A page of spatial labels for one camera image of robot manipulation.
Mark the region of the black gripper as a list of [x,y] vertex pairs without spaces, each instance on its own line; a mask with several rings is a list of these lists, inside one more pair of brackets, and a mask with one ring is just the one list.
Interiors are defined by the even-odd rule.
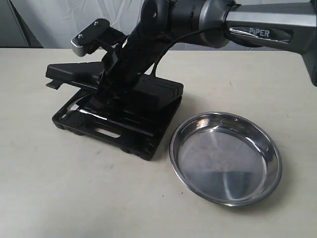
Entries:
[[141,23],[129,35],[109,27],[100,38],[109,46],[116,45],[102,59],[104,71],[98,88],[102,96],[133,88],[165,48],[165,30]]

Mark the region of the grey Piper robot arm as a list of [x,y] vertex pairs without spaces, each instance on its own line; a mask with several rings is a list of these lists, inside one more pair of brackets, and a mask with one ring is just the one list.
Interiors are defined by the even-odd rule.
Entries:
[[229,42],[300,54],[317,82],[317,3],[242,5],[234,0],[146,0],[140,21],[114,53],[104,57],[100,88],[121,93],[182,42],[222,48]]

